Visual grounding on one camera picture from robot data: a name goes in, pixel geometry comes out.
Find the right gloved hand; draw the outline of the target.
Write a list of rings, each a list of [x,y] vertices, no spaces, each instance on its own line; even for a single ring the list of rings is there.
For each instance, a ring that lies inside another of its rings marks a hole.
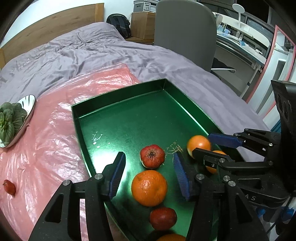
[[[276,209],[267,207],[255,207],[255,213],[261,221],[266,233],[272,229],[272,225],[277,221],[286,224],[295,213],[295,206],[281,206]]]

